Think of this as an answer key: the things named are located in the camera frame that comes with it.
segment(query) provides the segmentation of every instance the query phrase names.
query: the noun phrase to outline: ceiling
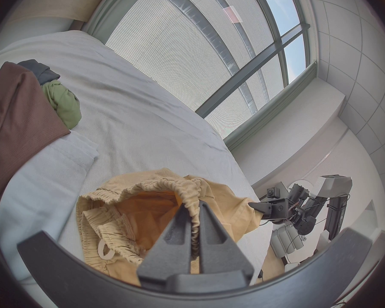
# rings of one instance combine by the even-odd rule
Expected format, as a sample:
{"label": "ceiling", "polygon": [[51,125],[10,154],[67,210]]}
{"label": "ceiling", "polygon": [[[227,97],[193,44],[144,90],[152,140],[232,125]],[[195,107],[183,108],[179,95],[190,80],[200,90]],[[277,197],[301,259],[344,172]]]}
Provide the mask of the ceiling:
{"label": "ceiling", "polygon": [[345,94],[340,119],[370,155],[385,190],[385,33],[365,0],[311,0],[318,76]]}

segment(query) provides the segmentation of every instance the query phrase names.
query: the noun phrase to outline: blue sky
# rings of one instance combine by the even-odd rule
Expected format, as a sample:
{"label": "blue sky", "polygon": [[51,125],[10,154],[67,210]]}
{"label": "blue sky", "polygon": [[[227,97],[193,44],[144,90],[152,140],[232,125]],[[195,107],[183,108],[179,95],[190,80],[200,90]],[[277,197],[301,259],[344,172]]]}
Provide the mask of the blue sky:
{"label": "blue sky", "polygon": [[[292,0],[267,0],[275,17],[280,34],[283,35],[299,24],[298,13]],[[302,37],[298,37],[285,48],[288,78],[292,82],[305,69],[305,50]]]}

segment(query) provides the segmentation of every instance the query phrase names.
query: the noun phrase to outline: white cloth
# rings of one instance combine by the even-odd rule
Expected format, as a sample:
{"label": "white cloth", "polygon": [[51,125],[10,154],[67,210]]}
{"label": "white cloth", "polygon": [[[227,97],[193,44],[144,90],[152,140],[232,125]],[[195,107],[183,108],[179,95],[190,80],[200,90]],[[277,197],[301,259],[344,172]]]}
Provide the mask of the white cloth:
{"label": "white cloth", "polygon": [[[36,59],[61,75],[60,81],[80,100],[82,119],[75,131],[99,143],[100,157],[81,194],[113,176],[163,167],[228,185],[238,197],[258,200],[221,137],[207,121],[96,38],[67,31],[27,38],[0,51],[5,61]],[[272,223],[244,235],[238,246],[255,268],[262,267]],[[75,213],[59,238],[84,260]],[[41,305],[54,307],[38,285],[25,286]]]}
{"label": "white cloth", "polygon": [[71,131],[11,178],[0,200],[0,248],[17,280],[30,276],[17,243],[44,230],[57,240],[80,194],[97,145]]}

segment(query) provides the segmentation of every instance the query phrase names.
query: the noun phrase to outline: rolled green cloth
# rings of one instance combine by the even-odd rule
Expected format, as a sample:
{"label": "rolled green cloth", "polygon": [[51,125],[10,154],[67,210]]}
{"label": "rolled green cloth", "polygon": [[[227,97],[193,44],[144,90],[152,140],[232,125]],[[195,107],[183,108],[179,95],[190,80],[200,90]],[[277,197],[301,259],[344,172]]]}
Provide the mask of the rolled green cloth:
{"label": "rolled green cloth", "polygon": [[58,80],[47,82],[41,87],[44,95],[66,127],[74,128],[81,120],[80,102],[77,97]]}

